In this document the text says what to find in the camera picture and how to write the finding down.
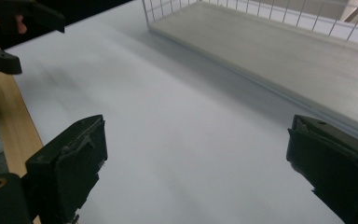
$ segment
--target white wire basket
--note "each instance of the white wire basket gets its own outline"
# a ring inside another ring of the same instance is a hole
[[[157,21],[196,2],[197,0],[143,0],[146,22]],[[203,2],[358,43],[358,3],[321,0],[259,0],[258,2],[204,0]]]

